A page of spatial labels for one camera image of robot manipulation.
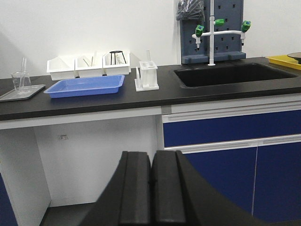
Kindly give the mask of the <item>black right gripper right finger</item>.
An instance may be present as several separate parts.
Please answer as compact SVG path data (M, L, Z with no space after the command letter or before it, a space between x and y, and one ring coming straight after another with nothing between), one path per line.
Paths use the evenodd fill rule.
M180 151L157 151L152 165L154 226L259 226L213 188Z

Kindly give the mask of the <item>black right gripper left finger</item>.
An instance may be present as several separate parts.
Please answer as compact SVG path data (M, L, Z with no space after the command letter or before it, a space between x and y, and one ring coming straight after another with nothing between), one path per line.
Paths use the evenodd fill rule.
M147 153L124 151L109 183L87 214L87 225L149 226L150 169Z

